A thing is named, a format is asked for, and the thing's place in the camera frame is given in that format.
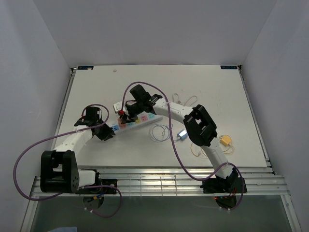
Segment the white multicolour power strip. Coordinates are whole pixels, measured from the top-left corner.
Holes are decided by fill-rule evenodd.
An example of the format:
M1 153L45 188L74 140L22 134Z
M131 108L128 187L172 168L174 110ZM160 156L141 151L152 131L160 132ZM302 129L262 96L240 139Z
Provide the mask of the white multicolour power strip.
M107 125L111 127L114 133L117 135L130 130L135 130L141 127L149 126L153 123L161 121L162 119L163 119L162 116L157 116L152 113L143 112L137 116L137 120L135 122L121 124L116 120L116 118L114 118L114 121L108 121Z

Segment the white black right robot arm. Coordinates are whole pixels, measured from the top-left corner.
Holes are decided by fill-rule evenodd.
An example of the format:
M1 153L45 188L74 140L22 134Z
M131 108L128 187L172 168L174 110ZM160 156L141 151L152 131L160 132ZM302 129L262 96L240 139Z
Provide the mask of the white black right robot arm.
M133 104L122 100L119 115L122 123L126 119L135 119L142 112L158 116L166 116L169 121L176 120L185 126L188 137L195 145L204 150L210 160L215 176L216 186L224 192L229 192L240 178L237 168L230 163L217 140L217 126L204 106L183 106L169 101L166 94L150 95L144 87L144 82L133 82L126 89L133 96Z

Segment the yellow charger plug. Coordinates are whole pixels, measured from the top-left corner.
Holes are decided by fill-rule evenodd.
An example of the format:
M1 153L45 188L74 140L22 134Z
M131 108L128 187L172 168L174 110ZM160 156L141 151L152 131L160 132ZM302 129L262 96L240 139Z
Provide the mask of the yellow charger plug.
M222 135L219 138L219 142L224 146L230 146L232 144L232 139L228 135Z

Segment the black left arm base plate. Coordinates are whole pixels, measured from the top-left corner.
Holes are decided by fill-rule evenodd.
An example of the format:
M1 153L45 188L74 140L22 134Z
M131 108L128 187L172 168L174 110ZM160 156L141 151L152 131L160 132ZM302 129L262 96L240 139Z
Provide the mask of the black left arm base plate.
M118 180L115 178L103 178L100 177L100 173L97 170L94 170L95 173L95 181L90 186L111 186L111 187L117 187ZM76 194L94 194L94 195L104 195L104 194L116 194L117 190L113 188L107 188L107 187L100 187L100 188L84 188L79 187Z

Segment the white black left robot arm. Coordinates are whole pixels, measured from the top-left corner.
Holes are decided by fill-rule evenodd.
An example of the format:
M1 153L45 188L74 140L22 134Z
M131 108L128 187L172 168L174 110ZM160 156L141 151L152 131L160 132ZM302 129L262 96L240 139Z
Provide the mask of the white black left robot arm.
M86 187L97 193L102 189L102 180L96 171L78 169L76 156L93 137L106 141L115 133L102 119L103 105L87 106L74 124L74 131L54 150L44 151L41 156L40 188L47 193L76 193Z

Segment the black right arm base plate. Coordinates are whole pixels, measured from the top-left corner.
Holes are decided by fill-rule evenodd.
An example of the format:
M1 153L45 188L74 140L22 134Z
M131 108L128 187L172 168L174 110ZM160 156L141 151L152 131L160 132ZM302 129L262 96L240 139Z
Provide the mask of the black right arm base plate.
M244 178L237 177L232 183L218 178L210 178L202 181L200 186L203 193L247 193L247 187Z

